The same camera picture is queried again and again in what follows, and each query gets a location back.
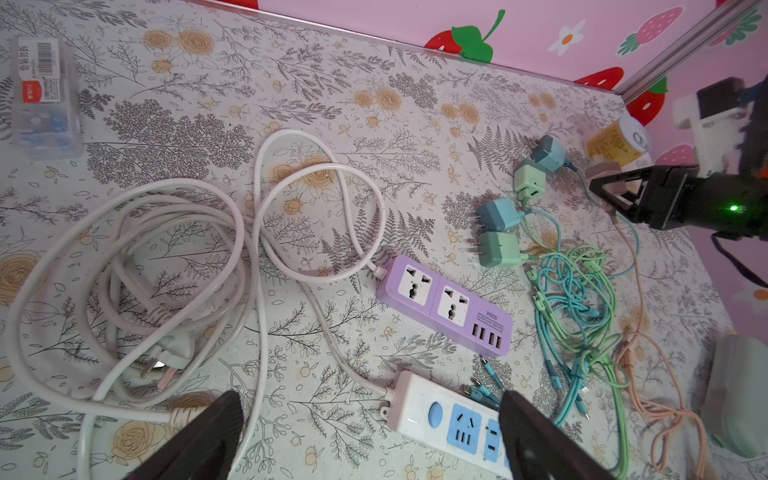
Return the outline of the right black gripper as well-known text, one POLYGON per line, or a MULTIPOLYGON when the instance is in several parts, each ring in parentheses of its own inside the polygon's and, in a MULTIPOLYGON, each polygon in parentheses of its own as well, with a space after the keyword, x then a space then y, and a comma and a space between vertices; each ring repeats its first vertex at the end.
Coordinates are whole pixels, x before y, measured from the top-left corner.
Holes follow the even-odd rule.
POLYGON ((731 237, 767 238, 767 181, 697 176, 696 167, 644 167, 594 179, 590 192, 611 215, 657 230, 695 226, 731 237), (626 186, 607 185, 625 182, 626 186))

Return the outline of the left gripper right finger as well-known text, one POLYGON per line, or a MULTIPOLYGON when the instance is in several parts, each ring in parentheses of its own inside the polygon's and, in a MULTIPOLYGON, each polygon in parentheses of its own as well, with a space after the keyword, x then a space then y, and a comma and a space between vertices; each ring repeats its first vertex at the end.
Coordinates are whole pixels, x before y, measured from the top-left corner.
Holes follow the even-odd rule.
POLYGON ((504 392, 499 423, 515 480, 612 479, 608 470, 516 391, 504 392))

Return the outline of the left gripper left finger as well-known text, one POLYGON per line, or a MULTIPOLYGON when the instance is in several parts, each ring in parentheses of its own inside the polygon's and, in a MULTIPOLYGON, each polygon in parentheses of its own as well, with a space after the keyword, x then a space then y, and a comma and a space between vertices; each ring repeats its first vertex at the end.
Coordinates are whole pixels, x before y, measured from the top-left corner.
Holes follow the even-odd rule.
POLYGON ((227 391, 125 479, 227 479, 243 423, 240 395, 227 391))

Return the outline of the pink charger plug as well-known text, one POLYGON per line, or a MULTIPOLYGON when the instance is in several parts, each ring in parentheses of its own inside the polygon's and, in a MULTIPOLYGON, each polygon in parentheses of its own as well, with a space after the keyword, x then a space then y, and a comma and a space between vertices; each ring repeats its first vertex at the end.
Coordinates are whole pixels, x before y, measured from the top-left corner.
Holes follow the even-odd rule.
MULTIPOLYGON (((587 189, 590 189, 591 182, 594 179, 620 174, 621 172, 622 167, 617 162, 601 162, 594 164, 585 171, 587 189)), ((606 184, 603 189, 612 194, 623 194, 628 191, 625 182, 614 182, 606 184)))

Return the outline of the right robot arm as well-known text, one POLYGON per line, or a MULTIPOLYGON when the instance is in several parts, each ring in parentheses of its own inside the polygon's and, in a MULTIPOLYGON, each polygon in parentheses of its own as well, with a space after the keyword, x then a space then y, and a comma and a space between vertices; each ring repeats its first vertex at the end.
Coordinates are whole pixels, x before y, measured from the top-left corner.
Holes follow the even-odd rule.
POLYGON ((696 140, 694 165, 656 165, 591 180, 589 191, 635 224, 707 229, 714 247, 752 283, 766 281, 721 240, 767 238, 767 83, 729 77, 683 99, 679 127, 696 140))

